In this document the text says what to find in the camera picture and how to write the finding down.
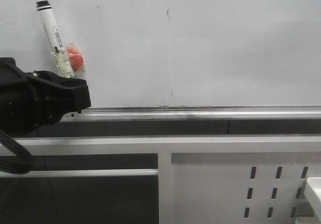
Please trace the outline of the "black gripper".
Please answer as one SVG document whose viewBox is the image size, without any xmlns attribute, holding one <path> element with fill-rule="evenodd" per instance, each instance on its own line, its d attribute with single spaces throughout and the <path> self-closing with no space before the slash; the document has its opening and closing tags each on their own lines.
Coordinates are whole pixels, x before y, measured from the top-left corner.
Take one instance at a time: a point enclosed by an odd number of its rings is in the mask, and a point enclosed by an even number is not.
<svg viewBox="0 0 321 224">
<path fill-rule="evenodd" d="M 12 57 L 1 58 L 1 130 L 25 135 L 59 122 L 63 114 L 91 107 L 86 80 L 50 71 L 26 73 Z"/>
</svg>

